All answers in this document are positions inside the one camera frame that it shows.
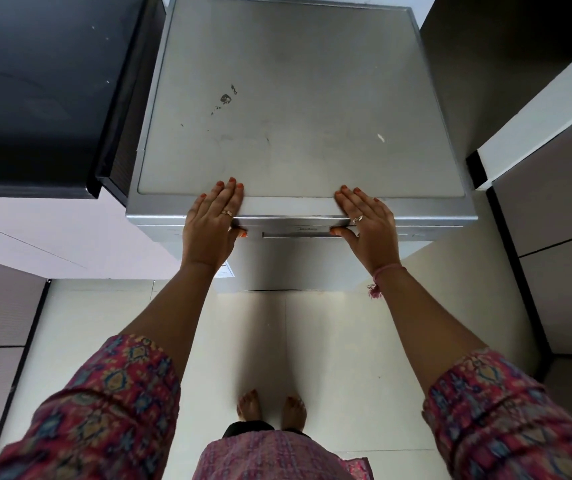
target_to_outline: person's left hand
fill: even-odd
[[[247,235],[243,229],[230,228],[242,200],[243,184],[237,184],[232,177],[226,186],[217,182],[209,194],[197,198],[183,228],[181,267],[201,264],[217,273],[233,251],[237,237]]]

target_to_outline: pink thread bracelet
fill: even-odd
[[[377,282],[377,278],[379,277],[379,274],[381,274],[383,271],[386,271],[386,269],[390,269],[390,268],[396,268],[396,269],[406,269],[404,266],[402,266],[399,263],[391,263],[391,264],[386,264],[385,266],[382,267],[378,267],[374,273],[372,273],[372,281],[373,284],[368,285],[368,294],[370,296],[370,298],[381,298],[381,290],[379,289],[379,283]]]

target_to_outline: bare foot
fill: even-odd
[[[261,419],[261,406],[257,389],[242,395],[237,401],[237,417],[240,421],[257,421]]]
[[[289,395],[281,414],[281,428],[303,431],[306,425],[306,406],[298,395]]]

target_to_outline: patterned clothing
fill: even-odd
[[[179,412],[170,358],[118,335],[35,412],[0,455],[0,480],[159,479]],[[572,418],[543,387],[489,350],[456,363],[431,389],[424,417],[462,479],[572,479]],[[306,436],[258,431],[212,442],[194,480],[372,480]]]

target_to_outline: floor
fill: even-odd
[[[572,60],[524,33],[538,28],[519,3],[437,0],[422,27],[460,161]],[[535,40],[531,52],[524,39]],[[532,373],[539,357],[521,296],[485,195],[474,201],[478,222],[404,264],[462,323]],[[0,444],[20,438],[39,403],[164,284],[53,282]],[[165,477],[190,478],[204,446],[235,420],[238,395],[257,387],[276,426],[284,396],[298,391],[309,411],[306,433],[346,458],[368,456],[378,480],[448,478],[385,303],[370,300],[365,285],[347,293],[211,292]]]

